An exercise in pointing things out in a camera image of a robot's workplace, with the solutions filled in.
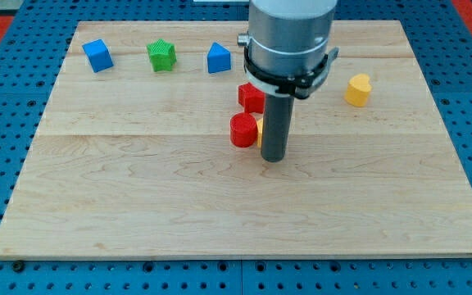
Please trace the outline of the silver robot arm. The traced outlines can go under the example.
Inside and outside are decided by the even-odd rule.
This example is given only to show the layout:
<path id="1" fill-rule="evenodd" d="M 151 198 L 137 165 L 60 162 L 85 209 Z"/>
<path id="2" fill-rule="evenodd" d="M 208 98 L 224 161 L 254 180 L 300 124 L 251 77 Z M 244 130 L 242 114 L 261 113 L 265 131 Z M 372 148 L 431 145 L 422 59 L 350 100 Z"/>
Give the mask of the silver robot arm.
<path id="1" fill-rule="evenodd" d="M 323 60 L 337 0 L 251 0 L 238 35 L 251 63 L 277 76 L 301 76 Z"/>

